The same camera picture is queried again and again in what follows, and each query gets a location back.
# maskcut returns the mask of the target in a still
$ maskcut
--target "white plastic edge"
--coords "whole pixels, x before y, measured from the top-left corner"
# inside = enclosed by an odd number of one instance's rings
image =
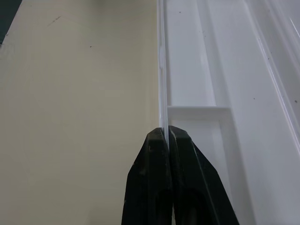
[[[158,53],[158,104],[159,126],[163,128],[169,147],[169,124],[167,108],[167,71],[165,58],[164,0],[157,0],[157,53]]]
[[[261,4],[260,6],[266,7],[268,5],[268,3],[269,2],[260,1],[260,4]],[[276,65],[273,61],[273,57],[276,57],[276,56],[271,53],[271,50],[267,44],[274,40],[267,39],[266,35],[262,31],[261,23],[260,23],[262,18],[260,17],[259,12],[255,8],[256,7],[255,1],[247,0],[247,6],[248,6],[247,13],[250,18],[250,22],[252,23],[252,27],[254,28],[256,39],[258,41],[261,52],[263,54],[265,63],[267,65],[268,71],[270,73],[274,87],[276,89],[281,107],[284,111],[285,118],[288,122],[290,131],[292,133],[292,137],[294,139],[294,144],[297,148],[297,151],[300,153],[300,127],[298,124],[297,116],[294,113],[294,110],[291,106],[291,102],[289,101],[289,98],[285,97],[285,96],[288,96],[288,94],[286,93],[285,87],[281,81],[280,74],[279,74],[279,71],[277,68],[278,65]],[[268,28],[271,29],[272,25],[273,24],[271,24],[271,22],[269,22]]]

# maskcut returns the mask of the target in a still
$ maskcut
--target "cream wall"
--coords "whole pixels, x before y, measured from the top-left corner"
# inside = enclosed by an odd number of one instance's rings
[[[120,224],[158,127],[155,2],[23,0],[0,49],[0,224]]]

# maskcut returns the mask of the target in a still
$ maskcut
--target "beige panel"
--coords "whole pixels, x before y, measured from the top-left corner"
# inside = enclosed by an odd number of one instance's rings
[[[23,0],[0,49],[0,224],[120,224],[158,127],[155,2]]]

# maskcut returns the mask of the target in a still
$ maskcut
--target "plastic surface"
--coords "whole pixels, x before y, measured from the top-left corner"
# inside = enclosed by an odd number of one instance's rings
[[[0,48],[0,225],[121,224],[128,171],[159,127],[156,11],[22,1]]]
[[[216,168],[243,225],[300,221],[298,4],[164,4],[168,123]]]

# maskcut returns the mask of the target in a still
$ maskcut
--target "white plastic tray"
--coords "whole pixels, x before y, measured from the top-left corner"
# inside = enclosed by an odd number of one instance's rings
[[[300,224],[300,2],[158,0],[157,7],[165,133],[175,125],[190,134],[241,225]]]

